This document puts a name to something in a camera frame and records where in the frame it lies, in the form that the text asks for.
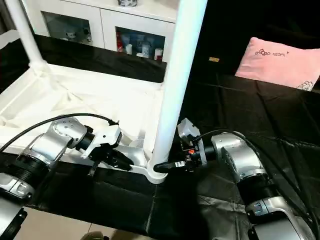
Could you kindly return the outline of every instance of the white cabinet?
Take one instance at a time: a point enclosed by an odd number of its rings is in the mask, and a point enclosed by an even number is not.
[[[105,48],[100,9],[61,0],[22,0],[35,34]]]
[[[21,0],[35,34],[169,61],[179,0]]]
[[[155,49],[162,49],[163,61],[168,62],[174,23],[106,9],[101,9],[101,19],[106,49],[117,51],[120,43],[125,51],[130,44],[132,54],[136,55],[144,51],[143,44],[146,44],[150,59],[154,59]]]

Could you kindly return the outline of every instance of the white tray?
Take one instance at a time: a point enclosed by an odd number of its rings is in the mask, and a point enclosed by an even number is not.
[[[27,70],[0,94],[0,145],[22,130],[49,118],[71,113],[95,113],[119,121],[124,137],[121,145],[143,140],[147,156],[153,151],[157,133],[162,84],[47,65],[45,71]],[[77,117],[82,124],[98,131],[108,123],[94,117]],[[49,123],[38,127],[7,148],[20,153],[36,136],[45,132]],[[65,162],[92,164],[70,150]]]

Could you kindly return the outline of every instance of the small sticker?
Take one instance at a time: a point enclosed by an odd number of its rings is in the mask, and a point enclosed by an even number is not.
[[[218,63],[220,61],[220,58],[216,58],[216,57],[209,57],[209,61],[210,62],[215,62],[215,63]]]
[[[305,91],[311,91],[313,87],[312,81],[305,81],[303,84],[299,85],[297,89],[305,90]]]
[[[255,55],[262,55],[262,56],[269,56],[272,53],[273,56],[276,57],[285,57],[286,55],[283,52],[268,52],[265,51],[263,48],[261,48],[259,51],[256,51],[254,54]]]

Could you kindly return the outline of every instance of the white pole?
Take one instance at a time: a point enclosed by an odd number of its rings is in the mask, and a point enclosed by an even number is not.
[[[32,35],[32,32],[28,24],[28,20],[22,9],[20,1],[6,0],[5,2],[10,11],[15,27],[19,32],[26,54],[29,57],[30,65],[32,66],[44,64],[45,61],[43,60],[38,46],[36,44],[36,41],[34,39],[34,36]]]
[[[208,0],[180,0],[150,168],[166,162],[193,63]]]

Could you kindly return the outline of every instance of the wrinkled fabric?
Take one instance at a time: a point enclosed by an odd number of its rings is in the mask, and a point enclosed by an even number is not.
[[[14,52],[11,47],[21,48],[19,44],[10,43],[5,50]],[[68,67],[81,63],[79,65],[86,70],[95,71],[99,67],[106,73],[138,79],[164,75],[163,66],[154,65],[152,61],[149,64],[138,57],[122,57],[104,49],[99,50],[100,55],[107,54],[111,58],[114,55],[114,65],[97,63],[94,55],[82,54],[82,47],[74,43],[72,56],[71,51],[65,49],[71,58],[68,62],[57,45],[43,48],[40,44],[42,54],[53,64],[57,64],[55,59]],[[15,59],[5,62],[5,68],[1,67],[1,84],[6,84],[0,86],[3,88],[24,72],[28,60],[21,60],[19,64]],[[135,62],[133,72],[125,67],[132,62]],[[296,166],[314,210],[320,216],[319,105],[320,95],[314,92],[228,75],[193,76],[179,120],[187,117],[201,133],[220,128],[241,132],[268,151],[295,183],[292,166]],[[204,143],[210,144],[209,136],[204,138]],[[0,170],[15,157],[1,153]],[[176,134],[169,160],[177,161],[181,157]],[[198,168],[193,173],[169,174],[159,185],[151,184],[143,175],[102,168],[96,171],[94,178],[87,178],[89,166],[60,162],[28,206],[159,240],[247,240],[251,226],[232,175],[225,165],[210,160],[206,168]],[[303,207],[298,196],[263,155],[262,163],[281,189]]]

